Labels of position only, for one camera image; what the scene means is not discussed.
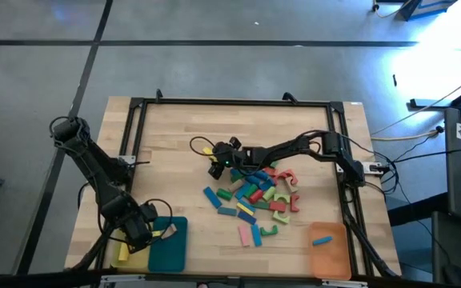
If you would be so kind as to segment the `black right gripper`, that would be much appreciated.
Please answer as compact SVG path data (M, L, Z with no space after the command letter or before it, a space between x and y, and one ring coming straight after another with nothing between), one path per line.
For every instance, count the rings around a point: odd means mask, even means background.
M209 169L209 175L214 179L220 179L224 166L234 167L239 169L251 168L255 164L245 150L239 150L229 143L217 142L213 147L213 155L220 155L220 162L212 162Z

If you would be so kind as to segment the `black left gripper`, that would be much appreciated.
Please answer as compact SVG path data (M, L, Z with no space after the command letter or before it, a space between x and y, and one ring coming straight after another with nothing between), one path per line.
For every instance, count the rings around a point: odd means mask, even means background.
M130 254L147 248L150 242L172 242L177 236L153 238L151 223L154 221L154 205L138 204L131 196L123 200L123 208L117 217L116 226L125 234L125 242ZM174 231L174 224L156 226L154 231Z

